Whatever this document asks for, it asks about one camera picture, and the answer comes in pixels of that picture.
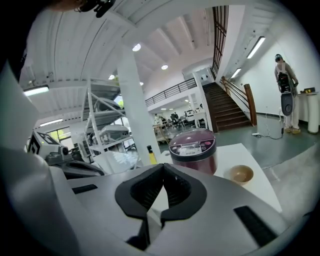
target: wooden stair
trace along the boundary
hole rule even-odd
[[[214,108],[214,117],[219,131],[251,126],[251,121],[235,101],[215,82],[203,86]]]

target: maroon rice cooker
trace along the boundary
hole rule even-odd
[[[205,128],[184,131],[169,144],[175,165],[213,175],[217,170],[217,146],[214,133]]]

